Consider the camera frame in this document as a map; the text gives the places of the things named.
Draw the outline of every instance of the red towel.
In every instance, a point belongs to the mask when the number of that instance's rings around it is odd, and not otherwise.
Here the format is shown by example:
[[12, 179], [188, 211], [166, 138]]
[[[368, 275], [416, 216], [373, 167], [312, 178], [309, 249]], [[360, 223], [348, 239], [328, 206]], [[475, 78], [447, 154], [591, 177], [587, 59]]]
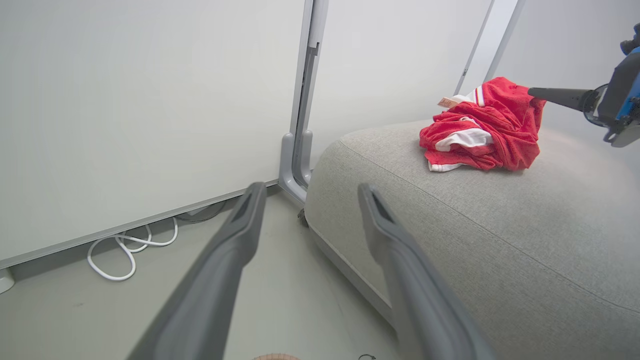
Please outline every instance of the red towel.
[[528, 90], [495, 78], [468, 97], [454, 97], [463, 102], [434, 116], [434, 123], [420, 131], [429, 168], [529, 168], [540, 153], [538, 129], [546, 101], [530, 96]]

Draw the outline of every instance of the clothing tag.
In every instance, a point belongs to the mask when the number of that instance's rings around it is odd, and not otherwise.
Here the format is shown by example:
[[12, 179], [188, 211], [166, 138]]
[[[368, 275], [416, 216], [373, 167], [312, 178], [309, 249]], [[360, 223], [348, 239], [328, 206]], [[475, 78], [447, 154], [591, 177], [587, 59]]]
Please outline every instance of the clothing tag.
[[442, 100], [438, 103], [438, 106], [442, 106], [443, 108], [451, 109], [452, 107], [458, 105], [459, 102], [452, 100], [448, 97], [443, 97]]

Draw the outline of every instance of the white wall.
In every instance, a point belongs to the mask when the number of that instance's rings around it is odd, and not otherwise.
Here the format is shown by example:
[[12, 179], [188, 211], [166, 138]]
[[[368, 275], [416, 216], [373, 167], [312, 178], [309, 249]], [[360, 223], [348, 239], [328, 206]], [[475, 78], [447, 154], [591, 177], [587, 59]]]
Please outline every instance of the white wall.
[[[606, 84], [624, 59], [620, 42], [633, 37], [639, 14], [636, 0], [527, 1], [495, 75], [529, 87], [593, 89]], [[542, 126], [619, 157], [640, 179], [640, 142], [614, 149], [602, 141], [604, 128], [549, 102]]]
[[0, 261], [277, 179], [303, 5], [0, 2]]
[[456, 89], [489, 4], [331, 1], [308, 125], [312, 167], [346, 133], [442, 112], [436, 104]]

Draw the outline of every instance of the gray floor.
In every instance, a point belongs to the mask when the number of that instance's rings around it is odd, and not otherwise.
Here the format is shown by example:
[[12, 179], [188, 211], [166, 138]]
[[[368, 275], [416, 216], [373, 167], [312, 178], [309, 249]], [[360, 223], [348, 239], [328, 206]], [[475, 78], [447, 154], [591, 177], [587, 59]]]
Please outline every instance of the gray floor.
[[[208, 222], [181, 223], [175, 243], [134, 254], [138, 270], [124, 282], [107, 281], [88, 266], [88, 244], [15, 266], [16, 285], [0, 294], [2, 359], [126, 358], [231, 205]], [[298, 210], [282, 193], [267, 199], [225, 359], [270, 353], [301, 360], [356, 360], [362, 354], [399, 359], [392, 328], [316, 248], [296, 221]], [[154, 240], [172, 236], [171, 220], [151, 229]], [[94, 261], [107, 273], [129, 271], [114, 240], [102, 242], [96, 253]]]

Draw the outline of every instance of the gray ottoman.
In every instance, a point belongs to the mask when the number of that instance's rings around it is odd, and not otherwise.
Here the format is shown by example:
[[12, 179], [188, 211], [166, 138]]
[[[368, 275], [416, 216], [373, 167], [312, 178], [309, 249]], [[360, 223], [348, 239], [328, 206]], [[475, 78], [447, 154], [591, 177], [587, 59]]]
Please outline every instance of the gray ottoman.
[[393, 324], [356, 194], [372, 183], [501, 357], [640, 358], [640, 192], [616, 149], [542, 129], [530, 169], [435, 173], [429, 123], [346, 135], [314, 169], [306, 218], [342, 273]]

